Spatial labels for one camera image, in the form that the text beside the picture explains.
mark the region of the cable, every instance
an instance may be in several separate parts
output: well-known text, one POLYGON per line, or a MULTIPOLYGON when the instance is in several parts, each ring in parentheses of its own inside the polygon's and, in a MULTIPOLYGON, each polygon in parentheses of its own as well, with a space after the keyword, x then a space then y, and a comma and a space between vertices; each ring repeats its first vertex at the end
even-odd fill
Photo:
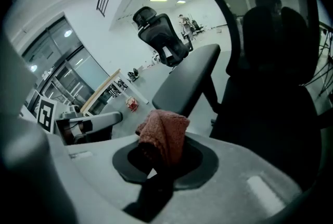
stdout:
POLYGON ((75 125, 73 125, 73 126, 71 126, 69 128, 64 129, 64 131, 70 130, 70 129, 74 128, 77 124, 80 124, 80 123, 81 123, 81 121, 78 121, 75 125))

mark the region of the floor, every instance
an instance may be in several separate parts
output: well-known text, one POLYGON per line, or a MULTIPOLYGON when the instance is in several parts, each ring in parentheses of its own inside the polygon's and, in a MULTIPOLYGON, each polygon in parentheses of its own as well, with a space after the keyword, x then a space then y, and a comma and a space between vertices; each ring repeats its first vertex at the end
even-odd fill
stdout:
MULTIPOLYGON (((227 79, 229 78, 225 72, 225 69, 230 58, 231 41, 229 31, 226 26, 219 29, 208 30, 197 35, 196 39, 193 40, 193 48, 195 50, 199 47, 212 43, 219 44, 221 48, 221 53, 212 73, 213 83, 216 89, 218 100, 220 102, 224 94, 227 79)), ((327 53, 324 52, 318 62, 318 70, 325 64, 326 59, 327 53)), ((140 73, 140 77, 133 84, 138 88, 142 95, 149 100, 149 103, 144 104, 137 97, 135 97, 131 90, 126 90, 126 93, 129 96, 135 97, 139 102, 139 107, 136 112, 132 113, 126 107, 125 97, 123 95, 111 100, 111 102, 103 109, 102 113, 117 110, 123 114, 123 121, 113 127, 113 138, 120 138, 134 134, 136 127, 142 123, 147 114, 154 109, 151 100, 161 84, 168 77, 170 71, 171 68, 163 64, 157 64, 143 70, 140 73)), ((317 81, 307 86, 318 114, 323 113, 331 107, 331 103, 327 97, 327 92, 323 93, 321 96, 318 96, 323 86, 323 80, 324 77, 321 77, 317 81)), ((214 118, 216 118, 216 113, 213 112, 208 104, 208 101, 204 95, 202 95, 189 116, 190 125, 187 131, 202 136, 209 136, 212 130, 210 120, 214 118)))

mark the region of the cup holder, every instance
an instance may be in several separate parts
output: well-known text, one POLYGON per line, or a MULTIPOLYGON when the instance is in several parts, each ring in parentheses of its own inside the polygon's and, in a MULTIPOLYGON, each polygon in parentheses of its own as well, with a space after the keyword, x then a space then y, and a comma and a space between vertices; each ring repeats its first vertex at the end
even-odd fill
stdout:
MULTIPOLYGON (((136 141, 119 149, 112 163, 125 181, 143 184, 152 166, 137 145, 136 141)), ((174 190, 199 188, 214 175, 218 166, 219 159, 212 149, 186 137, 182 159, 172 168, 174 190)))

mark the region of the chair headrest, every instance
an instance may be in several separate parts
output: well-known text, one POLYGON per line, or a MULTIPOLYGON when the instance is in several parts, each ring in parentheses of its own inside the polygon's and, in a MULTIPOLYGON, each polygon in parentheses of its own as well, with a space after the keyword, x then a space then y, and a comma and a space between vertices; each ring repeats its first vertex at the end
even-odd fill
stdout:
POLYGON ((156 16, 156 11, 148 6, 139 9, 133 16, 133 21, 137 24, 138 29, 149 24, 149 20, 156 16))

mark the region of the office chair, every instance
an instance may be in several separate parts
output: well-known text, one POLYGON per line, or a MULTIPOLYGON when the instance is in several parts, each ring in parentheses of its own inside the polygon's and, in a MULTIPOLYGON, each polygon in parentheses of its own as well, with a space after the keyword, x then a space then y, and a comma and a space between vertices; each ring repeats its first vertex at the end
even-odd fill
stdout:
POLYGON ((195 20, 192 20, 192 25, 196 28, 197 33, 204 32, 203 26, 199 26, 195 20))
POLYGON ((41 96, 36 122, 46 132, 60 136, 65 145, 72 145, 110 140, 112 127, 122 119, 119 111, 84 116, 77 106, 41 96))
POLYGON ((156 108, 188 116, 193 103, 204 93, 218 113, 211 138, 250 149, 307 190, 317 177, 322 149, 313 101, 306 88, 300 86, 311 80, 316 69, 319 33, 315 0, 307 0, 308 26, 303 17, 290 8, 282 8, 280 19, 272 17, 265 7, 249 10, 244 16, 242 55, 232 12, 224 0, 216 2, 232 37, 232 52, 226 68, 230 78, 222 103, 217 103, 210 74, 195 76, 212 71, 211 64, 203 64, 203 55, 210 51, 212 57, 207 61, 215 60, 218 46, 205 46, 206 52, 201 53, 201 58, 194 60, 193 54, 178 66, 152 103, 156 108), (199 60, 201 68, 189 69, 190 62, 196 64, 199 60), (183 69, 193 72, 187 75, 186 81, 182 79, 183 69), (172 94, 170 98, 162 97, 171 86, 177 86, 174 92, 183 102, 172 94))
POLYGON ((193 51, 190 40, 183 44, 178 38, 166 14, 156 16, 155 10, 145 6, 134 14, 133 21, 138 25, 138 37, 154 48, 168 67, 177 66, 193 51))

